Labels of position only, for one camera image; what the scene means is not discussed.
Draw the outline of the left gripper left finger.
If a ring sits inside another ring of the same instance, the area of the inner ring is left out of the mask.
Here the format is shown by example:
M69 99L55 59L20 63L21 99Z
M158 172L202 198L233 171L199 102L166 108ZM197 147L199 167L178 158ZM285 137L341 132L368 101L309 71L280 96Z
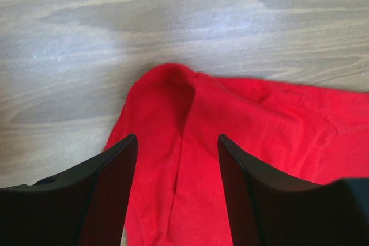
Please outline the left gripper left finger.
M33 185L1 189L1 245L120 245L137 154L130 134Z

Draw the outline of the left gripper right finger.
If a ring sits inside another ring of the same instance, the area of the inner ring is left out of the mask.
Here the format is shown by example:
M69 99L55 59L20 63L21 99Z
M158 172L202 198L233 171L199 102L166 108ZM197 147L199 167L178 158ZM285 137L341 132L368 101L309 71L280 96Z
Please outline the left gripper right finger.
M233 245L368 244L368 179L320 185L267 164L224 134L217 145Z

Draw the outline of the red t shirt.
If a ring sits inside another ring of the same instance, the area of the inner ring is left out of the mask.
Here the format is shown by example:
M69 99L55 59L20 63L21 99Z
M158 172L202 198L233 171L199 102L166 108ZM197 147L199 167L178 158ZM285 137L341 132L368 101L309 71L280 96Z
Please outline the red t shirt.
M164 64L132 86L107 146L132 133L128 245L231 245L220 134L304 180L368 176L368 93Z

